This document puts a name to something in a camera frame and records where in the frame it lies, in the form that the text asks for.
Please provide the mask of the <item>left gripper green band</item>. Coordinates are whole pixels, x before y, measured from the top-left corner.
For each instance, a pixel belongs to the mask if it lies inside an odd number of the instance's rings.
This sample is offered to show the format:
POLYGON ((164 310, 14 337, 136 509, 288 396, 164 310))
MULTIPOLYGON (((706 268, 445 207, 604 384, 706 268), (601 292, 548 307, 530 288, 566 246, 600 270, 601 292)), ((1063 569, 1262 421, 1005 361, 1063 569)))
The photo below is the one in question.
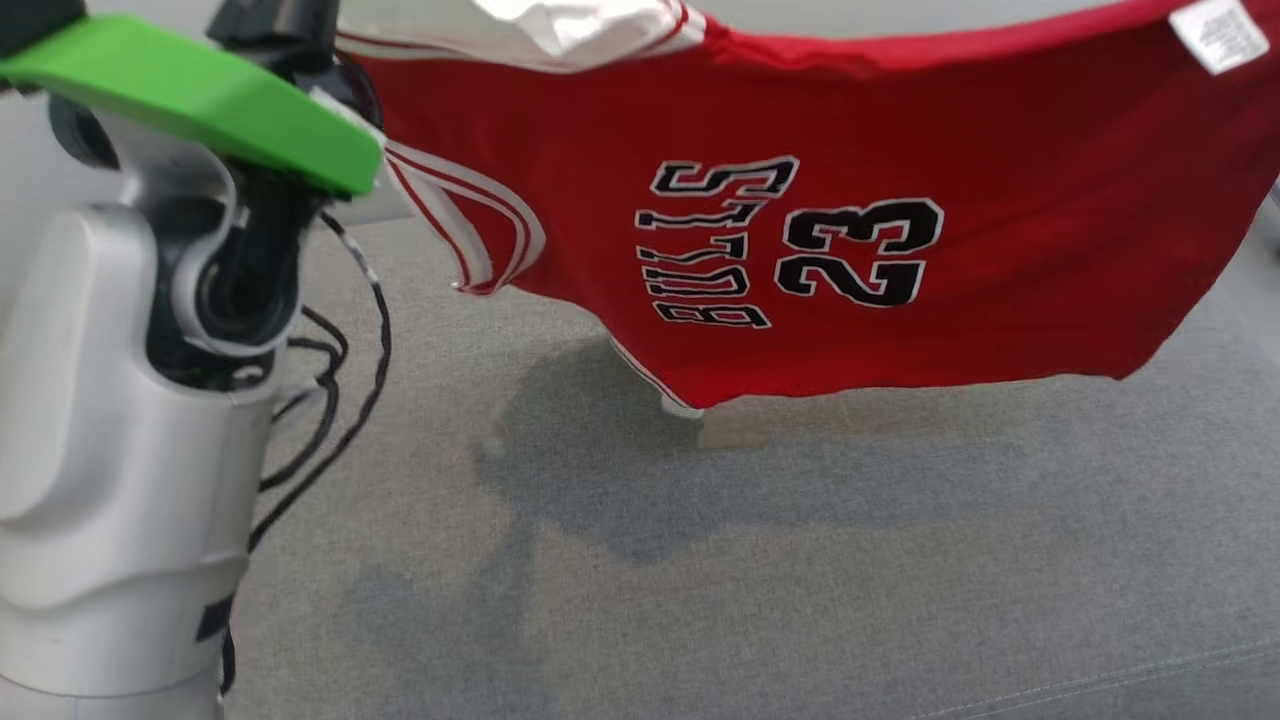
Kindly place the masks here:
POLYGON ((252 63, 132 15, 91 15, 5 59, 3 78, 297 172, 320 190, 366 195, 380 143, 280 78, 328 70, 339 9, 339 1, 224 1, 206 36, 252 63))

